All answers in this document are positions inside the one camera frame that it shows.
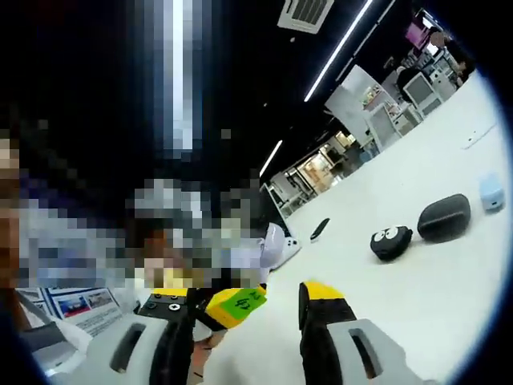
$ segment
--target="light blue small box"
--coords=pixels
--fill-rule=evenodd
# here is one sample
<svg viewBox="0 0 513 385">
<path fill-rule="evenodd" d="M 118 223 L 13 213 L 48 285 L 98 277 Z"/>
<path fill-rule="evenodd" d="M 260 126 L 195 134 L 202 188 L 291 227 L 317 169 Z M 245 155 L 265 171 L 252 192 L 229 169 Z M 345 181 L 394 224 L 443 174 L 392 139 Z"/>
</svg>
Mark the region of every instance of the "light blue small box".
<svg viewBox="0 0 513 385">
<path fill-rule="evenodd" d="M 504 205 L 504 188 L 497 174 L 492 172 L 481 179 L 479 195 L 486 211 L 497 210 Z"/>
</svg>

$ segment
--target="ceiling light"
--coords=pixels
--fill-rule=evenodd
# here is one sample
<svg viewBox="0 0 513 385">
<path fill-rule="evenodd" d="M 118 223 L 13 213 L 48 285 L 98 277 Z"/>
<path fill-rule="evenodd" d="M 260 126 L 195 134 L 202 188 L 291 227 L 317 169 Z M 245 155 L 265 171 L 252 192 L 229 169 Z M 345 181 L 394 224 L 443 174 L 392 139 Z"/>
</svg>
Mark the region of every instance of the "ceiling light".
<svg viewBox="0 0 513 385">
<path fill-rule="evenodd" d="M 260 170 L 260 177 L 262 177 L 262 174 L 264 173 L 267 166 L 269 166 L 269 163 L 271 163 L 271 160 L 273 160 L 273 157 L 276 155 L 276 152 L 278 151 L 278 148 L 280 148 L 282 143 L 283 143 L 283 140 L 280 140 L 278 143 L 276 143 L 276 146 L 274 147 L 273 152 L 271 152 L 271 155 L 265 161 L 264 167 L 262 167 L 262 169 Z"/>
<path fill-rule="evenodd" d="M 310 88 L 310 91 L 308 92 L 308 94 L 306 95 L 305 97 L 305 102 L 308 102 L 310 100 L 310 98 L 312 97 L 312 94 L 315 92 L 317 86 L 319 85 L 319 83 L 321 82 L 322 78 L 324 77 L 324 75 L 326 74 L 326 72 L 328 71 L 328 68 L 329 66 L 331 66 L 331 63 L 333 63 L 333 61 L 335 60 L 335 58 L 337 57 L 338 55 L 338 52 L 340 52 L 340 50 L 342 49 L 342 47 L 344 46 L 344 44 L 347 42 L 347 40 L 349 39 L 349 37 L 351 36 L 351 34 L 353 33 L 354 29 L 356 28 L 356 25 L 360 22 L 360 20 L 363 18 L 363 15 L 366 14 L 367 10 L 369 9 L 370 7 L 370 4 L 372 4 L 372 1 L 373 0 L 367 0 L 367 2 L 365 3 L 365 5 L 362 7 L 362 9 L 360 10 L 360 12 L 358 12 L 356 18 L 353 20 L 353 23 L 351 24 L 351 26 L 349 27 L 349 29 L 347 30 L 347 32 L 345 33 L 344 37 L 342 38 L 342 40 L 338 43 L 337 45 L 337 48 L 335 48 L 335 51 L 333 51 L 333 53 L 331 54 L 331 56 L 329 57 L 329 60 L 328 62 L 326 63 L 326 65 L 324 65 L 324 68 L 322 68 L 322 71 L 321 73 L 319 74 L 319 76 L 317 77 L 317 80 L 315 81 L 315 83 L 313 84 L 312 88 Z"/>
</svg>

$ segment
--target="paper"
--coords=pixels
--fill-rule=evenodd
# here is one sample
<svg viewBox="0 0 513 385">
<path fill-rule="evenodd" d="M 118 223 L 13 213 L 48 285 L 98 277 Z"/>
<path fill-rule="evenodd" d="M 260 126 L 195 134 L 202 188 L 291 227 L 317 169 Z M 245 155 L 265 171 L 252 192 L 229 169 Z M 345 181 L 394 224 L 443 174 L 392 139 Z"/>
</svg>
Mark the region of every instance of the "paper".
<svg viewBox="0 0 513 385">
<path fill-rule="evenodd" d="M 221 307 L 235 319 L 244 319 L 266 301 L 267 298 L 256 289 L 240 289 L 233 297 L 224 301 Z"/>
<path fill-rule="evenodd" d="M 107 288 L 19 289 L 37 307 L 86 331 L 100 334 L 123 316 L 118 302 Z"/>
</svg>

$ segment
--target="air vent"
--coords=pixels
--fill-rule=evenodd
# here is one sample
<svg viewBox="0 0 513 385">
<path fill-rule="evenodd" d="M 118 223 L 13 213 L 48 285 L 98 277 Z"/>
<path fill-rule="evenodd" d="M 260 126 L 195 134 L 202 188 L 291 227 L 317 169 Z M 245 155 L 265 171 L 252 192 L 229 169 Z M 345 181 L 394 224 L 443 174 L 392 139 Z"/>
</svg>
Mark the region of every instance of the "air vent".
<svg viewBox="0 0 513 385">
<path fill-rule="evenodd" d="M 278 26 L 316 34 L 334 0 L 285 0 Z"/>
</svg>

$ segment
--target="poster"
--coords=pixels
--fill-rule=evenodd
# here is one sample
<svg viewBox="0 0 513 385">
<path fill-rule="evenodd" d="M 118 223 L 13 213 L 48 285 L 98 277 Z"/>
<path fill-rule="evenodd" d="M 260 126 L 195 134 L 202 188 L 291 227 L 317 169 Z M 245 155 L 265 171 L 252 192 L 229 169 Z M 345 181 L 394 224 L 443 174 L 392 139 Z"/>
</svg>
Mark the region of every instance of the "poster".
<svg viewBox="0 0 513 385">
<path fill-rule="evenodd" d="M 48 315 L 85 330 L 92 337 L 123 316 L 108 288 L 18 289 Z"/>
</svg>

